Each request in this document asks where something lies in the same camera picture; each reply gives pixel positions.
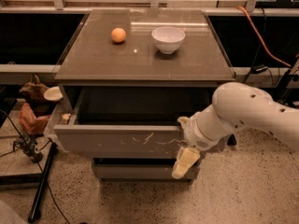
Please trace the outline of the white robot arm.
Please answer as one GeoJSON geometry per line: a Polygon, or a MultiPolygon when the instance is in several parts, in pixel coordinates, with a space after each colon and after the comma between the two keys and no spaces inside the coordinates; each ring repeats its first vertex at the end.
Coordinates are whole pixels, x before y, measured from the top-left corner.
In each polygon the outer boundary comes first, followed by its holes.
{"type": "Polygon", "coordinates": [[[293,149],[299,148],[299,110],[275,102],[263,90],[238,82],[220,85],[212,103],[191,117],[180,117],[186,147],[181,147],[172,176],[180,179],[200,159],[200,153],[228,135],[252,128],[273,135],[293,149]]]}

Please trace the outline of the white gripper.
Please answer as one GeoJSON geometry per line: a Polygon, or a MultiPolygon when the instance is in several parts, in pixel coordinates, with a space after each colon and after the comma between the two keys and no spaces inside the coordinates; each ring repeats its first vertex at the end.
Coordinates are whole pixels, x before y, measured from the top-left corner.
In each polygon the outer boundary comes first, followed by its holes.
{"type": "Polygon", "coordinates": [[[181,179],[198,162],[199,150],[205,151],[216,146],[222,136],[221,124],[213,112],[196,112],[189,118],[179,117],[178,122],[184,130],[185,141],[191,147],[178,150],[172,171],[175,179],[181,179]]]}

